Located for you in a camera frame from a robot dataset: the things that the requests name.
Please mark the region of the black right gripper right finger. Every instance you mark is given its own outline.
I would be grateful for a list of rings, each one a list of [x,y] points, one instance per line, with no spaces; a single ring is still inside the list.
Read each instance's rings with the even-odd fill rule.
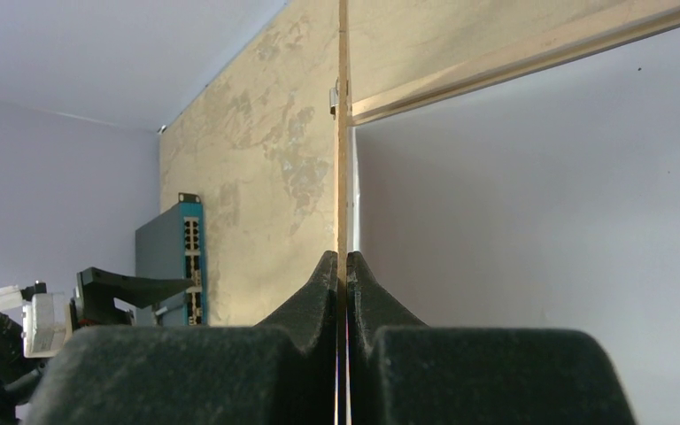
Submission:
[[[631,424],[614,365],[570,329],[426,325],[347,260],[355,424]]]

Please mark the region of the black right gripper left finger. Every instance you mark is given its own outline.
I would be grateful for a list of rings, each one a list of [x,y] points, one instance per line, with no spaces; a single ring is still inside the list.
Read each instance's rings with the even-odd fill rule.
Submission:
[[[337,255],[249,327],[79,331],[31,400],[29,424],[331,424]]]

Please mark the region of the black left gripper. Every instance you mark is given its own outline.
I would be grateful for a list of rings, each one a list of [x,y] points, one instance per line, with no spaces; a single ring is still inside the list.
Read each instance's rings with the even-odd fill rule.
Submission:
[[[77,274],[74,296],[76,326],[133,325],[134,313],[115,300],[146,308],[192,288],[190,279],[151,279],[114,274],[89,267]],[[46,359],[23,354],[22,327],[0,313],[0,424],[19,424],[17,407],[27,404],[42,380]]]

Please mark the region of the colour photo print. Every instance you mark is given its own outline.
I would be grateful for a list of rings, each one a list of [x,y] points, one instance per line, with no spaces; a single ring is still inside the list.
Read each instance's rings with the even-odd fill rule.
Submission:
[[[430,325],[575,328],[680,424],[680,27],[356,130],[359,250]]]

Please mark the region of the white wooden picture frame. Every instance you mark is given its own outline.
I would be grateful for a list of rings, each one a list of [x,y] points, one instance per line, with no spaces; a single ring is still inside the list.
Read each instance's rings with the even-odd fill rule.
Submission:
[[[360,125],[680,26],[680,1],[463,1],[351,7]]]

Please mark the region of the brown backing board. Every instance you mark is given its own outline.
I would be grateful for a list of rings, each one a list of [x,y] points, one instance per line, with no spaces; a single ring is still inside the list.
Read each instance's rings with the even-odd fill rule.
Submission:
[[[347,343],[347,237],[348,237],[348,206],[347,206],[347,171],[348,161],[348,132],[352,117],[350,100],[350,67],[349,67],[349,2],[337,2],[337,79],[336,105],[334,107],[335,121],[335,163],[334,163],[334,251],[337,253],[336,268],[336,342],[337,342],[337,373],[336,373],[336,416],[339,424],[349,421],[350,390],[349,390],[349,361]]]

